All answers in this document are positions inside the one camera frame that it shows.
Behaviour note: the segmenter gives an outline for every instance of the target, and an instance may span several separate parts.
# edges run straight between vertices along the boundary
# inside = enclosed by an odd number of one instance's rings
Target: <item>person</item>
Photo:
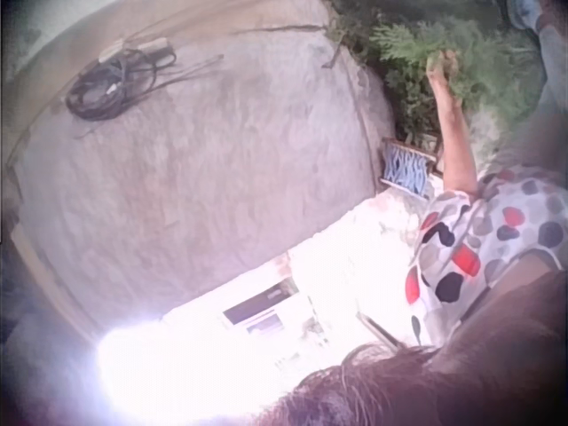
[[[360,347],[306,377],[256,424],[568,424],[568,47],[548,7],[508,4],[511,21],[539,35],[548,81],[479,180],[461,101],[445,78],[455,56],[429,61],[445,189],[425,216],[406,280],[418,344],[388,357],[376,344]]]

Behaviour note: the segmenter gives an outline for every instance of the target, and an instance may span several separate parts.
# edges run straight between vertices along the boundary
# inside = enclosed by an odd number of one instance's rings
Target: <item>black cable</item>
[[[158,65],[157,61],[137,49],[125,49],[111,59],[97,63],[82,73],[66,96],[69,111],[89,122],[111,120],[136,104],[151,91],[170,83],[172,79],[155,86],[158,72],[175,64],[177,56],[168,53],[171,61]]]

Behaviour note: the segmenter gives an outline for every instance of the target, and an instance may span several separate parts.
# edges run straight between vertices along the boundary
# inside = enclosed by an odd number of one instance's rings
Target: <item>shrub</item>
[[[464,107],[493,107],[503,123],[525,117],[540,92],[541,66],[537,49],[520,33],[484,34],[472,20],[446,18],[413,26],[385,25],[370,37],[390,70],[385,82],[398,96],[400,127],[404,132],[438,132],[438,119],[425,68],[440,50],[457,53],[459,73],[449,77]]]

